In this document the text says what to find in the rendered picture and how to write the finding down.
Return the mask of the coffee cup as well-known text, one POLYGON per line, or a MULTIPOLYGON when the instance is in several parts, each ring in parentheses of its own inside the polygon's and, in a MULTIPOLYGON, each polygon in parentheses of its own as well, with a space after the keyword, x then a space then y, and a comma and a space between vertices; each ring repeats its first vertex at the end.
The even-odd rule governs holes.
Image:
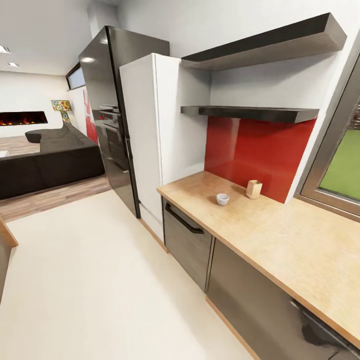
POLYGON ((216 198, 220 206, 225 206, 229 202, 229 196, 224 193, 218 194, 216 198))

